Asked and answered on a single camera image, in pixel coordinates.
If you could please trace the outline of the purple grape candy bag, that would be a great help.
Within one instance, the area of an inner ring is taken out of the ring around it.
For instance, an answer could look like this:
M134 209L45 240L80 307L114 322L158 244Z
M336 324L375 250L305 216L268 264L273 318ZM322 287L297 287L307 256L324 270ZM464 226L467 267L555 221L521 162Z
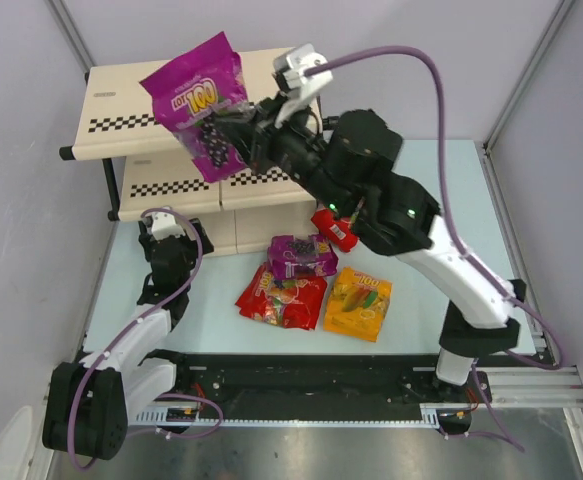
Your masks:
M277 280L329 277L337 273L338 257L321 234L280 235L271 240L267 265Z
M248 106L240 55L223 32L165 63L140 85L151 97L154 118L187 149L206 182L245 168L214 125L217 114Z

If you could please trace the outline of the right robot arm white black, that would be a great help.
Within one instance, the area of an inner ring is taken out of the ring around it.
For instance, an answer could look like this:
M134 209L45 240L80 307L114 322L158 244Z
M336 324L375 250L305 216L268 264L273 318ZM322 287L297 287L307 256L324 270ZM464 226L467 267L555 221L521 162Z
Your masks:
M517 346L513 318L526 285L504 280L452 238L439 203L416 180L394 172L403 139L371 110L350 110L329 126L330 138L310 130L304 108L281 125L282 101L267 98L244 111L214 113L210 123L258 174L282 170L372 252L410 265L448 298L437 378L464 385L475 360Z

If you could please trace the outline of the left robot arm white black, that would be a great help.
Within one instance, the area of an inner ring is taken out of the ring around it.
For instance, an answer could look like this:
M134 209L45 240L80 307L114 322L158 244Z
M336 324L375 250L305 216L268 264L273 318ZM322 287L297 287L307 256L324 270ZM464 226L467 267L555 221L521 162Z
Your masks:
M130 420L175 385L176 365L150 354L184 316L192 281L214 246L199 219L167 208L145 212L139 242L151 271L130 322L103 349L52 372L42 429L50 450L113 458Z

